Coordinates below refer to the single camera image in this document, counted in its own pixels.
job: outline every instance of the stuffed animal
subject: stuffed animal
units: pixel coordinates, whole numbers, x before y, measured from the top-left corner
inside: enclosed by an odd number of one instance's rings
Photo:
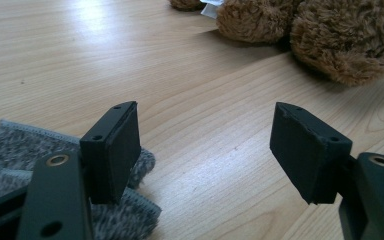
[[[169,0],[179,10],[199,0]],[[296,58],[350,86],[384,76],[384,0],[225,0],[217,9],[220,33],[244,42],[290,37]]]

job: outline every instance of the plush toy leg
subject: plush toy leg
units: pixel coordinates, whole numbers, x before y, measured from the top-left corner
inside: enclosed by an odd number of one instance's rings
[[[291,45],[302,62],[347,85],[384,75],[384,0],[307,0]]]
[[[199,0],[169,0],[171,6],[180,11],[195,11],[205,7]]]
[[[217,10],[217,26],[227,38],[274,43],[289,34],[301,0],[226,0]]]

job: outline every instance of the tabletop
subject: tabletop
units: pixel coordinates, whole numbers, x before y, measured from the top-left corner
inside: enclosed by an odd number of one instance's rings
[[[340,197],[307,205],[269,149],[276,102],[301,106],[384,154],[384,78],[361,87],[299,64],[288,42],[222,37],[166,0],[0,1],[0,119],[81,137],[138,102],[157,159],[140,193],[151,239],[342,239]]]

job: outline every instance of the gray towel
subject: gray towel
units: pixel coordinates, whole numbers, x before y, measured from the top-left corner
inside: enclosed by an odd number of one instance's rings
[[[36,160],[55,151],[79,149],[79,139],[5,120],[0,121],[0,197],[26,186]],[[142,149],[119,205],[92,205],[95,239],[146,239],[161,209],[133,189],[155,165]]]

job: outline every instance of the brown teddy bear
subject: brown teddy bear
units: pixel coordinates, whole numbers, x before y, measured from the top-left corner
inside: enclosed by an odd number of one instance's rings
[[[183,11],[205,6],[169,1]],[[350,86],[384,75],[384,0],[224,0],[217,26],[223,36],[251,43],[289,35],[297,59]]]

